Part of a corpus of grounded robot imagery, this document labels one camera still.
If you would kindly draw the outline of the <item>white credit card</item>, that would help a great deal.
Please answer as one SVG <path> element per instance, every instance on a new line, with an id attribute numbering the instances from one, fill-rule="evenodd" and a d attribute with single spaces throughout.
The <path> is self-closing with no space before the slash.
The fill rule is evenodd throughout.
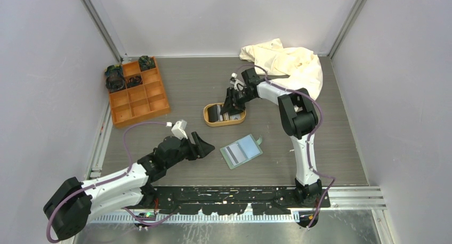
<path id="1" fill-rule="evenodd" d="M 244 154 L 244 152 L 242 151 L 242 149 L 240 148 L 240 145 L 237 143 L 231 144 L 229 146 L 227 146 L 225 148 L 225 151 L 227 152 L 231 163 L 233 165 L 238 165 L 244 161 L 247 160 L 246 155 Z"/>

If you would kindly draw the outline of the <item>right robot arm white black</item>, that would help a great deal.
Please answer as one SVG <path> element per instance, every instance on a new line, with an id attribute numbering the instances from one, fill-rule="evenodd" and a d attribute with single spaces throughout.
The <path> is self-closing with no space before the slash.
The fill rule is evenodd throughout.
<path id="1" fill-rule="evenodd" d="M 268 77 L 261 78 L 250 67 L 230 77 L 221 113 L 236 114 L 245 111 L 245 104 L 253 99 L 265 99 L 278 106 L 284 132 L 289 136 L 295 153 L 295 196 L 302 207 L 311 206 L 316 199 L 323 200 L 326 190 L 322 186 L 323 174 L 316 168 L 314 135 L 322 123 L 319 104 L 305 88 L 294 90 L 283 87 Z"/>

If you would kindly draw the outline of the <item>green card holder wallet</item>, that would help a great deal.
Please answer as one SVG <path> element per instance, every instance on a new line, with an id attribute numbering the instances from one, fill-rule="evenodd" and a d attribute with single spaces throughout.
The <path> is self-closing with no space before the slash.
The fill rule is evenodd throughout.
<path id="1" fill-rule="evenodd" d="M 252 134 L 249 134 L 225 147 L 222 147 L 220 149 L 220 153 L 229 169 L 235 169 L 263 153 L 260 148 L 262 141 L 262 136 L 259 136 L 259 138 L 256 139 Z"/>

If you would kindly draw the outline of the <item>tan oval card tray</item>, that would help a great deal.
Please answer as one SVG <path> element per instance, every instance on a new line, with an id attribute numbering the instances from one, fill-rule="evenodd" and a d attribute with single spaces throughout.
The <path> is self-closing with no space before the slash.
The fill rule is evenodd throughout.
<path id="1" fill-rule="evenodd" d="M 210 123 L 207 120 L 207 109 L 215 104 L 221 104 L 223 105 L 223 103 L 213 103 L 213 104 L 208 104 L 204 107 L 203 109 L 203 115 L 204 115 L 204 121 L 206 123 L 207 126 L 209 127 L 221 127 L 221 126 L 230 126 L 230 125 L 237 125 L 237 124 L 241 124 L 245 118 L 246 118 L 246 111 L 241 113 L 241 119 L 240 120 L 231 120 L 231 121 L 222 121 L 222 122 L 217 122 L 217 123 Z"/>

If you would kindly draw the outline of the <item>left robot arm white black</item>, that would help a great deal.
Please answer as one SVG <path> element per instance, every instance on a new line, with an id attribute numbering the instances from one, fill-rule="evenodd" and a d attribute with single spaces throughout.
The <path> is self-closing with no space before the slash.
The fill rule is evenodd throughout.
<path id="1" fill-rule="evenodd" d="M 43 207 L 48 219 L 46 237 L 51 243 L 69 239 L 89 222 L 117 209 L 140 205 L 151 207 L 156 200 L 151 184 L 183 160 L 206 157 L 215 147 L 192 132 L 192 140 L 168 136 L 146 156 L 127 168 L 105 177 L 79 181 L 66 179 Z"/>

